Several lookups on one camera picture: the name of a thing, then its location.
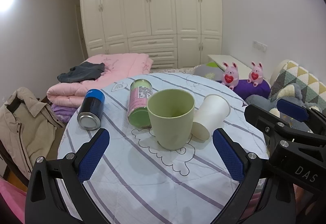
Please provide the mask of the light green plastic cup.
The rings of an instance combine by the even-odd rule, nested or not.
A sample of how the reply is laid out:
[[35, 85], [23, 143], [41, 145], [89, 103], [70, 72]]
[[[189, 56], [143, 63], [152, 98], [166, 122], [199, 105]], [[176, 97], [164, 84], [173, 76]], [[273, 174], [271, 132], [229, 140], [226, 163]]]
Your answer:
[[165, 149], [182, 148], [191, 134], [196, 101], [181, 89], [165, 89], [147, 101], [147, 110], [154, 136]]

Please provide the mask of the grey plush toy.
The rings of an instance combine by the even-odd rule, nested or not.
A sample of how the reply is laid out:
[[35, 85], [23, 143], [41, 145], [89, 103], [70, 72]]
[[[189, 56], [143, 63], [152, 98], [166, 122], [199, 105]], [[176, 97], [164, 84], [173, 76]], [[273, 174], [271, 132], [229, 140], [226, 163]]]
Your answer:
[[281, 89], [276, 94], [276, 99], [271, 100], [271, 99], [266, 99], [259, 95], [251, 95], [251, 96], [247, 97], [247, 99], [245, 101], [248, 105], [251, 105], [251, 104], [256, 105], [256, 106], [268, 111], [269, 113], [279, 117], [283, 121], [286, 121], [287, 123], [289, 123], [291, 128], [295, 128], [297, 130], [312, 133], [311, 129], [308, 128], [308, 126], [306, 124], [299, 122], [284, 113], [281, 113], [277, 109], [276, 104], [279, 99], [284, 99], [284, 100], [294, 103], [296, 105], [304, 106], [309, 109], [315, 109], [315, 110], [321, 112], [320, 107], [316, 103], [304, 103], [303, 102], [303, 95], [300, 90], [300, 86], [296, 83], [289, 84], [286, 87], [284, 87], [283, 89]]

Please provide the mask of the pink bag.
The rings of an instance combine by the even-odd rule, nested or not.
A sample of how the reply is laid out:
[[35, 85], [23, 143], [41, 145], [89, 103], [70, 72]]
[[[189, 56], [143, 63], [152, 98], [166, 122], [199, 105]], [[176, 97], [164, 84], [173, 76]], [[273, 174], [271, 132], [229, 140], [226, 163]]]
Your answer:
[[26, 192], [1, 178], [1, 196], [15, 217], [25, 223]]

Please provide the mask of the purple cushion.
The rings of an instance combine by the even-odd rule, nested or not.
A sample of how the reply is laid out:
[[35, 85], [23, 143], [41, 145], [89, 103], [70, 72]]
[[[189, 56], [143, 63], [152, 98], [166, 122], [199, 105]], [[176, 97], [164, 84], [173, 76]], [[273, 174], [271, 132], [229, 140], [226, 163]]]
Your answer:
[[251, 95], [259, 95], [264, 98], [268, 98], [271, 88], [267, 81], [263, 80], [261, 84], [257, 87], [254, 87], [253, 83], [248, 83], [246, 79], [241, 79], [238, 85], [233, 89], [238, 96], [243, 100], [246, 100], [247, 97]]

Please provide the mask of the right pink bunny plush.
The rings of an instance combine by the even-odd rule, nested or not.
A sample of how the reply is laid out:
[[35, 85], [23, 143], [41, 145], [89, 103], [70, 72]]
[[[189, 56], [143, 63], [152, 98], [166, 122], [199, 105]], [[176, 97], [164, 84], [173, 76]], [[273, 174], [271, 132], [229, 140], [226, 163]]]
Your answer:
[[256, 64], [253, 61], [251, 61], [251, 65], [252, 65], [252, 70], [249, 73], [247, 83], [252, 83], [253, 86], [256, 88], [264, 80], [263, 66], [261, 62]]

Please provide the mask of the pink bunny plush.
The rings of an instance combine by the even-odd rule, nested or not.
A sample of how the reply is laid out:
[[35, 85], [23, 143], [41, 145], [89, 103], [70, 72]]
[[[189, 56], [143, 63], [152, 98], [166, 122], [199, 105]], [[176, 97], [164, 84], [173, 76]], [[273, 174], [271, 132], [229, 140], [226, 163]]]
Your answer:
[[232, 62], [231, 65], [227, 64], [227, 62], [223, 62], [223, 65], [226, 69], [223, 73], [221, 83], [229, 89], [234, 90], [239, 83], [238, 66], [235, 62]]
[[253, 61], [251, 61], [251, 65], [252, 65], [252, 70], [249, 73], [247, 83], [252, 83], [253, 86], [256, 88], [264, 80], [263, 66], [261, 62], [256, 64]]

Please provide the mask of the white board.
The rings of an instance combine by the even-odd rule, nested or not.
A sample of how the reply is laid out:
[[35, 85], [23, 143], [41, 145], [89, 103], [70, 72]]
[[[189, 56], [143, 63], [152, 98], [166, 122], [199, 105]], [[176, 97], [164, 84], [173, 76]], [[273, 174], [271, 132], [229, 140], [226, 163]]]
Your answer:
[[223, 62], [226, 62], [229, 66], [234, 62], [238, 67], [239, 79], [247, 79], [251, 68], [229, 55], [208, 55], [209, 61], [214, 61], [219, 68], [225, 71], [226, 66]]

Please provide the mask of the left pink bunny plush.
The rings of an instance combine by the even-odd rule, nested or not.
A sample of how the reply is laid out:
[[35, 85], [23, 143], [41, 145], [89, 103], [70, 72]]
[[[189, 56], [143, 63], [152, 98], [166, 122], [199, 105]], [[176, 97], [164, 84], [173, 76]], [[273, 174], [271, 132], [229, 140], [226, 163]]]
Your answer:
[[239, 83], [238, 66], [235, 62], [232, 62], [231, 65], [227, 64], [227, 62], [223, 62], [223, 65], [226, 69], [223, 73], [221, 83], [229, 89], [234, 90]]

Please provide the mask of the beige jacket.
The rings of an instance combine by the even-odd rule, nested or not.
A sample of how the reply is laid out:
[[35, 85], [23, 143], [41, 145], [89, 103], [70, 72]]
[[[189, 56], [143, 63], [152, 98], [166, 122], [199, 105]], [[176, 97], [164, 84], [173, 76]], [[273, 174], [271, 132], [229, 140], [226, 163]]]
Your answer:
[[1, 147], [9, 168], [29, 184], [36, 159], [57, 158], [65, 125], [51, 106], [25, 87], [14, 91], [1, 106]]

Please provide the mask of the purple fuzzy blanket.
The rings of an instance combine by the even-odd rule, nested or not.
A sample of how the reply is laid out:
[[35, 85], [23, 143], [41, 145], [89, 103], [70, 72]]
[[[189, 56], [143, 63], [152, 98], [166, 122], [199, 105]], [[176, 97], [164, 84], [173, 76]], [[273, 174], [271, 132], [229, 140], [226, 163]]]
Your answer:
[[55, 104], [52, 104], [51, 108], [62, 123], [68, 123], [74, 113], [77, 111], [77, 108], [58, 106]]

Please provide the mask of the grey green pillow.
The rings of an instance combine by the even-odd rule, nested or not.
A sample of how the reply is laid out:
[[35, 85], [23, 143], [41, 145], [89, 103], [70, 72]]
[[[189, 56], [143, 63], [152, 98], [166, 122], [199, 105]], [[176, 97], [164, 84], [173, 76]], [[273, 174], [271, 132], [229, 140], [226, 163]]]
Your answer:
[[197, 75], [216, 82], [221, 82], [223, 74], [223, 70], [219, 68], [215, 62], [198, 65], [195, 67], [193, 72], [193, 75]]

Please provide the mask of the blue black metal can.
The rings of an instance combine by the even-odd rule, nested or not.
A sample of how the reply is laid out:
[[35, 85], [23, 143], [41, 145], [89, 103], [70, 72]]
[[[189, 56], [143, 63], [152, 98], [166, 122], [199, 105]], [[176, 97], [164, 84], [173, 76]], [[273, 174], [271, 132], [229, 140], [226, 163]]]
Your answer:
[[105, 105], [105, 95], [101, 90], [90, 89], [82, 102], [79, 114], [77, 115], [78, 124], [84, 130], [96, 130], [101, 127], [101, 118]]

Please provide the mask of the dark grey garment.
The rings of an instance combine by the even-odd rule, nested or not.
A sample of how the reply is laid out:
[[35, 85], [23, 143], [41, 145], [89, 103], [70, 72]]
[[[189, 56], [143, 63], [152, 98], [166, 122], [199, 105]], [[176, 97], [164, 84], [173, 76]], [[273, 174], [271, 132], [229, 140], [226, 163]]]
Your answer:
[[79, 83], [82, 81], [94, 81], [105, 72], [105, 64], [94, 64], [83, 62], [78, 66], [70, 68], [67, 73], [62, 73], [57, 76], [60, 83]]

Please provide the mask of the pink folded quilt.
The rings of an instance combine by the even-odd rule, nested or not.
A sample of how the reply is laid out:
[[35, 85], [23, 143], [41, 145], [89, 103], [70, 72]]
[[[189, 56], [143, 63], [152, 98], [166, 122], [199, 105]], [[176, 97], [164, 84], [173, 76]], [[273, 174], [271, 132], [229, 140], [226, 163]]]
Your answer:
[[127, 77], [150, 73], [153, 60], [146, 53], [120, 53], [95, 55], [87, 59], [93, 64], [105, 64], [105, 71], [94, 81], [62, 83], [53, 85], [47, 91], [47, 98], [53, 104], [78, 108], [90, 89], [102, 89]]

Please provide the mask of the white wall socket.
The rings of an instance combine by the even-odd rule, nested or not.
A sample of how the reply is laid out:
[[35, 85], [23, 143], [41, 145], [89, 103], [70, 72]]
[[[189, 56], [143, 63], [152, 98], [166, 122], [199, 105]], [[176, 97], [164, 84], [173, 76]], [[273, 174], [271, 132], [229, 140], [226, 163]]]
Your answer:
[[265, 44], [263, 44], [263, 43], [260, 43], [260, 42], [254, 40], [252, 42], [252, 47], [254, 49], [256, 49], [256, 50], [261, 51], [261, 52], [266, 52], [268, 46], [265, 45]]

